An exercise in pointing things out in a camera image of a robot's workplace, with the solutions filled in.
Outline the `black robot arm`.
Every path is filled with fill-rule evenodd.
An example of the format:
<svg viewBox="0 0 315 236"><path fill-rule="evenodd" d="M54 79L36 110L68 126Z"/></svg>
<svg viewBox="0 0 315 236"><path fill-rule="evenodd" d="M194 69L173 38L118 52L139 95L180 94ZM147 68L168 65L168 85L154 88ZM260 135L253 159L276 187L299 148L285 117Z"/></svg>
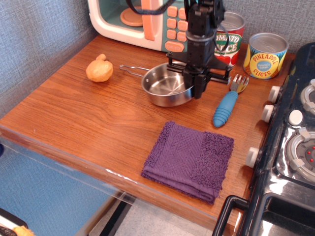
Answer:
<svg viewBox="0 0 315 236"><path fill-rule="evenodd" d="M193 88L193 97L199 99L212 78L226 83L232 69L214 54L225 8L221 0L186 0L184 6L188 22L187 51L168 52L168 69L180 72L185 88Z"/></svg>

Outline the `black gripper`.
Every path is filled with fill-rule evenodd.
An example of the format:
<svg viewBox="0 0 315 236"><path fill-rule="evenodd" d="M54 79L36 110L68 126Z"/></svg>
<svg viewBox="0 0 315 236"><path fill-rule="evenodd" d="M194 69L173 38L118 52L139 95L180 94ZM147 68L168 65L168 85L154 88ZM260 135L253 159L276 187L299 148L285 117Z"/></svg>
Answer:
<svg viewBox="0 0 315 236"><path fill-rule="evenodd" d="M228 84L231 67L215 56L216 35L187 34L185 52L168 52L168 70L181 73L186 87L194 85L194 98L200 99L210 80Z"/></svg>

